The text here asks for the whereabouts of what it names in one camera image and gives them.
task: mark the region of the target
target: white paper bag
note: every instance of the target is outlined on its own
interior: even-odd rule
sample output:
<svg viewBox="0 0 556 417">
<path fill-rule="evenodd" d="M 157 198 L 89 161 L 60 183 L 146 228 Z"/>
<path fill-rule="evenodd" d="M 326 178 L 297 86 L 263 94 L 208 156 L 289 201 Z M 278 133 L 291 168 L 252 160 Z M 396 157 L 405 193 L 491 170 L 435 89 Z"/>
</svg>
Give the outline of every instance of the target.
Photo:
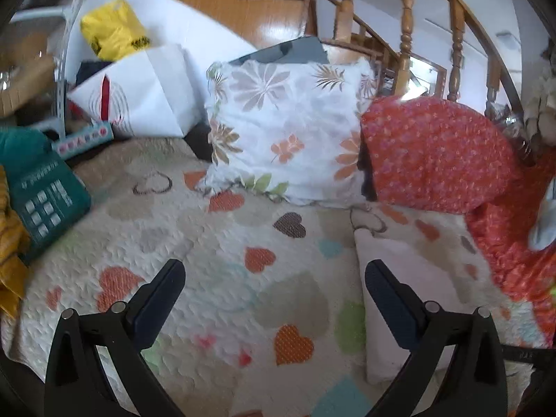
<svg viewBox="0 0 556 417">
<path fill-rule="evenodd" d="M 202 114 L 202 98 L 176 44 L 111 64 L 69 92 L 68 99 L 96 121 L 107 116 L 123 136 L 184 137 Z"/>
</svg>

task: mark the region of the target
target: wooden staircase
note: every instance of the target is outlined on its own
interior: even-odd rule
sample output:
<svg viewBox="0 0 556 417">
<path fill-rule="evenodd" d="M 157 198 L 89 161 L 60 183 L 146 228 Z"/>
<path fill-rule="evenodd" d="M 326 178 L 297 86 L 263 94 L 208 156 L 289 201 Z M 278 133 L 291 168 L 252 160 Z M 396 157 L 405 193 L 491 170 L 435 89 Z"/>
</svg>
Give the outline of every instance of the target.
<svg viewBox="0 0 556 417">
<path fill-rule="evenodd" d="M 180 0 L 207 14 L 252 43 L 257 48 L 301 36 L 318 35 L 316 0 Z M 403 95 L 409 81 L 411 44 L 413 32 L 413 0 L 402 0 L 400 52 L 395 51 L 380 35 L 354 14 L 354 0 L 327 0 L 336 7 L 334 36 L 323 39 L 324 49 L 331 63 L 349 63 L 360 57 L 373 60 L 380 66 L 380 88 L 390 83 L 391 92 Z M 493 41 L 477 18 L 462 0 L 448 0 L 452 29 L 452 70 L 449 80 L 448 99 L 457 101 L 460 86 L 463 35 L 468 26 L 486 51 L 488 76 L 488 101 L 496 101 L 500 82 L 510 100 L 512 110 L 523 111 L 518 93 L 508 69 L 504 65 Z M 359 27 L 352 32 L 352 27 Z"/>
</svg>

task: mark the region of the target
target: white floral pillow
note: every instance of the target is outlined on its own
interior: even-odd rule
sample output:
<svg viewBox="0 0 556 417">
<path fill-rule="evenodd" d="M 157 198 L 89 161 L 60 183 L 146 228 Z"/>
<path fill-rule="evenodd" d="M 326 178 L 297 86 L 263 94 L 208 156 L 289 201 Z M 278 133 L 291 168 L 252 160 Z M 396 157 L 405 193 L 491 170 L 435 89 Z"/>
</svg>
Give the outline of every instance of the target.
<svg viewBox="0 0 556 417">
<path fill-rule="evenodd" d="M 240 184 L 300 205 L 365 200 L 359 116 L 376 94 L 367 61 L 215 63 L 207 77 L 213 164 L 199 188 Z"/>
</svg>

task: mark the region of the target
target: green bag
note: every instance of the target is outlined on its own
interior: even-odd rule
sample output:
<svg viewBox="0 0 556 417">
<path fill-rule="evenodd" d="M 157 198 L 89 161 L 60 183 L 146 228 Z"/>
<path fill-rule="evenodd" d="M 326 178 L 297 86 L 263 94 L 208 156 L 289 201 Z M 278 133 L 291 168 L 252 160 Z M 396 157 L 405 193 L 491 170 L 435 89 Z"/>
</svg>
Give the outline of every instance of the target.
<svg viewBox="0 0 556 417">
<path fill-rule="evenodd" d="M 89 211 L 91 196 L 36 130 L 0 132 L 0 164 L 6 170 L 11 206 L 32 239 L 21 256 L 29 263 Z"/>
</svg>

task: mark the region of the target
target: clear plastic wrap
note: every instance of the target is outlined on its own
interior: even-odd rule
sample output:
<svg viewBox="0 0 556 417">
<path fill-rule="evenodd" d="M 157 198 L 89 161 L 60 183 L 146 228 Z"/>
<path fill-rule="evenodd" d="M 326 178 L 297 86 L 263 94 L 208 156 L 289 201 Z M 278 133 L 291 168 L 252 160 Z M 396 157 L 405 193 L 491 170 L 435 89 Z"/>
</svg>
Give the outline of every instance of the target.
<svg viewBox="0 0 556 417">
<path fill-rule="evenodd" d="M 535 164 L 535 154 L 527 138 L 523 122 L 508 105 L 487 102 L 485 116 L 512 144 L 518 158 L 527 166 Z"/>
</svg>

